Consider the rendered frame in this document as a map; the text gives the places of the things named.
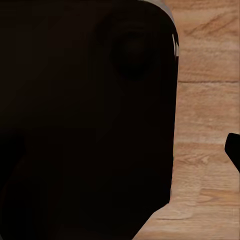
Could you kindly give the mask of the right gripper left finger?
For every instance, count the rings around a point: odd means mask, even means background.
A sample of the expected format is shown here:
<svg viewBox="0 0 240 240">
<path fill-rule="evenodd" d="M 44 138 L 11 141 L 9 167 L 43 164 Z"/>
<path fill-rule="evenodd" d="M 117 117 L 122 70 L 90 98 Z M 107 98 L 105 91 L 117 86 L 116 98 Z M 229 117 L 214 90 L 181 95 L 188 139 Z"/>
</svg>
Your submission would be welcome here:
<svg viewBox="0 0 240 240">
<path fill-rule="evenodd" d="M 25 149 L 21 133 L 0 138 L 0 192 L 25 153 Z"/>
</svg>

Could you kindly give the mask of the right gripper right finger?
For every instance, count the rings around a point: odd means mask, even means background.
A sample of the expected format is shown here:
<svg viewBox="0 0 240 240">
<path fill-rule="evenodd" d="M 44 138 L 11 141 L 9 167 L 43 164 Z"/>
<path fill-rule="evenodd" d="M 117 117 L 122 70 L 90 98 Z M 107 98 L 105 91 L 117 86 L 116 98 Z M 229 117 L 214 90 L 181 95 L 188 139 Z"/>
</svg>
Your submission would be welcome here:
<svg viewBox="0 0 240 240">
<path fill-rule="evenodd" d="M 240 135 L 229 133 L 224 150 L 240 172 Z"/>
</svg>

